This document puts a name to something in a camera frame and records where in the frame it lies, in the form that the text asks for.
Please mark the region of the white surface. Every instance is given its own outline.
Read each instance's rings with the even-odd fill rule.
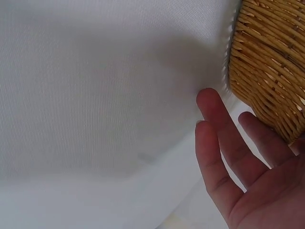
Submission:
[[[0,227],[153,229],[200,177],[236,1],[0,1]]]

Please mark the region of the white tablecloth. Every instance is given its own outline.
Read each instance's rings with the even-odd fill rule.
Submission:
[[[200,178],[195,97],[238,0],[0,1],[0,227],[154,229]]]

